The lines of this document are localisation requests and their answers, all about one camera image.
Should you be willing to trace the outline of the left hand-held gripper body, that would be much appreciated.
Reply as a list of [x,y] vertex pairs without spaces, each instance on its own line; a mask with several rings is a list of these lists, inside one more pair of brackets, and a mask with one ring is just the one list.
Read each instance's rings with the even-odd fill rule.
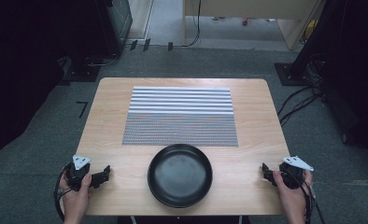
[[72,190],[80,190],[83,177],[90,171],[90,158],[74,155],[66,171],[67,185]]

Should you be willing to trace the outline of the yellow object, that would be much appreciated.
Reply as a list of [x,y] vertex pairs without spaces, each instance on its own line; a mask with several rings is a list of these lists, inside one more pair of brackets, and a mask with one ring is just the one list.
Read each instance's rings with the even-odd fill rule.
[[302,37],[302,41],[306,42],[309,37],[312,35],[312,33],[314,32],[316,26],[318,24],[317,20],[312,20],[311,22],[309,22],[304,30],[303,33],[303,37]]

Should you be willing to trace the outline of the dark equipment cabinet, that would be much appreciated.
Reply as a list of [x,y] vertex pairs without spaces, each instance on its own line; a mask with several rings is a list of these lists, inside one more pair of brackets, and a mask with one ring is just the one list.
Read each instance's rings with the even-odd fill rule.
[[133,23],[129,0],[95,0],[106,55],[120,55]]

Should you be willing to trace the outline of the person's right hand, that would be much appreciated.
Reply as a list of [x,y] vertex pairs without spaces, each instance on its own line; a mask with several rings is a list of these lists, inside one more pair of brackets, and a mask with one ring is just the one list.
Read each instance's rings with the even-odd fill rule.
[[277,185],[277,193],[281,206],[289,224],[305,224],[306,196],[311,195],[308,186],[313,183],[313,176],[310,171],[304,171],[304,183],[302,188],[288,188],[278,171],[273,171],[273,176]]

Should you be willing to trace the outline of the person's left hand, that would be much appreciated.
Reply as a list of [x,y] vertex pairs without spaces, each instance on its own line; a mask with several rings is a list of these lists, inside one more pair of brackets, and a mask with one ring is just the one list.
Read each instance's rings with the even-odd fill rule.
[[64,224],[81,224],[89,206],[89,186],[92,175],[86,174],[81,182],[79,191],[68,191],[63,196]]

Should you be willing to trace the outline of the black stand base plate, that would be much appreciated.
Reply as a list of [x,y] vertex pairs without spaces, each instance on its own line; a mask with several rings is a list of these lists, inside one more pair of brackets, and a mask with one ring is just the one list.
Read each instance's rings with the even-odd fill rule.
[[99,61],[92,61],[89,58],[71,59],[65,57],[63,81],[95,82],[101,68],[99,63]]
[[282,86],[311,86],[312,80],[305,68],[293,63],[275,63],[275,69]]

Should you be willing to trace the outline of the grey striped placemat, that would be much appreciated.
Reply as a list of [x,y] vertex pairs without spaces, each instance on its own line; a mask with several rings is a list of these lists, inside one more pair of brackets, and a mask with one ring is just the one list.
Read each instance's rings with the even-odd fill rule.
[[133,87],[124,145],[236,147],[231,90],[223,87]]

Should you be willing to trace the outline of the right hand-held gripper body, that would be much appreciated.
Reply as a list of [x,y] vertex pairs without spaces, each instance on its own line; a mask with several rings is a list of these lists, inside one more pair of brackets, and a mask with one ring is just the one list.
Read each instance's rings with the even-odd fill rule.
[[298,156],[283,157],[279,165],[285,185],[289,189],[298,189],[304,183],[304,170],[313,172],[314,167],[300,159]]

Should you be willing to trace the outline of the black round plate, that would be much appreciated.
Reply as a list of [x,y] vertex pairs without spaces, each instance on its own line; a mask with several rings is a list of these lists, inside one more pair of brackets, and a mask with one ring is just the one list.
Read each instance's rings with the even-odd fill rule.
[[148,168],[148,185],[162,204],[186,208],[199,203],[209,192],[213,169],[206,154],[197,147],[174,144],[160,150]]

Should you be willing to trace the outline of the light wooden desk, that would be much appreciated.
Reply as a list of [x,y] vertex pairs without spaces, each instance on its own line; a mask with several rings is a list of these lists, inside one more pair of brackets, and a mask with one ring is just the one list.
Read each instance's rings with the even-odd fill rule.
[[288,49],[294,49],[321,3],[322,0],[182,0],[182,41],[186,43],[189,16],[247,17],[275,19]]

